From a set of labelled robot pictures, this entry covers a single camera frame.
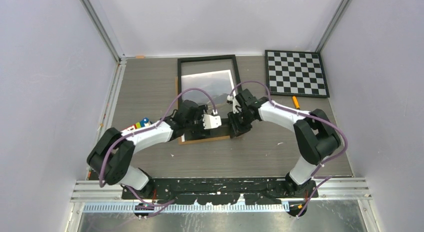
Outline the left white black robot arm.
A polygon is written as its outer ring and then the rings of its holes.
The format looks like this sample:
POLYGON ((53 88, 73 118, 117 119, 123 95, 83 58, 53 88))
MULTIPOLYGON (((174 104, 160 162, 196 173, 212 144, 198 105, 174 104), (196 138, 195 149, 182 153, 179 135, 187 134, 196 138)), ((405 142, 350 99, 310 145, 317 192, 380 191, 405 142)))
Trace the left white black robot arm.
POLYGON ((173 141, 187 132, 204 132, 221 126, 217 110, 207 113, 207 105, 185 100, 172 114, 151 125, 119 131, 105 131, 88 155, 87 164, 97 172, 100 185, 131 187, 141 199, 153 194, 151 177, 140 168, 130 165, 133 155, 153 145, 173 141))

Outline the orange handled screwdriver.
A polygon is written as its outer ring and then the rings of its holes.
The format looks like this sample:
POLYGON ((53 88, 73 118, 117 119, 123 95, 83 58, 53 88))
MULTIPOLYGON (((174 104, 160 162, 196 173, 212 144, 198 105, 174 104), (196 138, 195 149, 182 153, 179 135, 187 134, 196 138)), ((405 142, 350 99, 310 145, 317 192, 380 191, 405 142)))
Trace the orange handled screwdriver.
POLYGON ((292 102, 293 102, 293 105, 294 105, 294 107, 297 109, 297 110, 299 110, 301 107, 300 107, 300 103, 299 103, 299 101, 298 101, 298 99, 297 99, 297 97, 296 96, 292 96, 292 102))

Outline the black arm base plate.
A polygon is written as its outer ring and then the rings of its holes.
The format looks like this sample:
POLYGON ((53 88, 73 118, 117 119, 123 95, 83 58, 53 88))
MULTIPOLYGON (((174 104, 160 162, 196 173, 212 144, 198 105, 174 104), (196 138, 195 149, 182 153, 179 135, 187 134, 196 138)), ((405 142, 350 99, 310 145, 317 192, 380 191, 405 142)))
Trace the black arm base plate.
POLYGON ((313 180, 296 185, 277 177, 153 178, 134 193, 123 186, 121 198, 154 199, 160 205, 169 201, 175 205, 234 205, 239 201, 246 205, 276 205, 286 198, 301 201, 306 197, 316 198, 317 194, 312 194, 315 187, 313 180))

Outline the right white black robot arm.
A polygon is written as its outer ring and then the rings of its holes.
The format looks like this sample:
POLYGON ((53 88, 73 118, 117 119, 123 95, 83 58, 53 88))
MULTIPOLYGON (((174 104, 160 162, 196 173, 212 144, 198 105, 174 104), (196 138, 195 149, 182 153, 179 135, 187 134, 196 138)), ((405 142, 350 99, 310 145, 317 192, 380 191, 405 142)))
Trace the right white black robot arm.
POLYGON ((254 121, 270 122, 295 134, 300 158, 285 176, 285 190, 291 197, 299 197, 306 189, 321 162, 338 149, 342 141, 326 113, 312 112, 283 106, 264 96, 256 98, 245 89, 237 95, 228 95, 233 109, 228 113, 230 137, 239 137, 252 129, 254 121))

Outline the black wooden picture frame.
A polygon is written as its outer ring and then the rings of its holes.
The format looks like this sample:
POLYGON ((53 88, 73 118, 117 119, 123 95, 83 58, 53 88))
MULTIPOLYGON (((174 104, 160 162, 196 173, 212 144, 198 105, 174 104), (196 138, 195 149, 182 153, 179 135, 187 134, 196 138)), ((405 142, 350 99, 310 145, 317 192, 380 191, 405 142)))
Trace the black wooden picture frame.
POLYGON ((184 100, 190 100, 200 106, 206 105, 206 112, 211 114, 213 105, 216 105, 221 118, 221 126, 217 128, 186 132, 178 139, 180 145, 230 138, 228 113, 232 111, 233 105, 227 103, 227 96, 234 96, 242 90, 237 88, 232 91, 240 82, 237 59, 233 54, 177 59, 177 93, 189 88, 199 88, 209 94, 206 96, 200 91, 188 91, 178 99, 178 106, 180 107, 184 100))

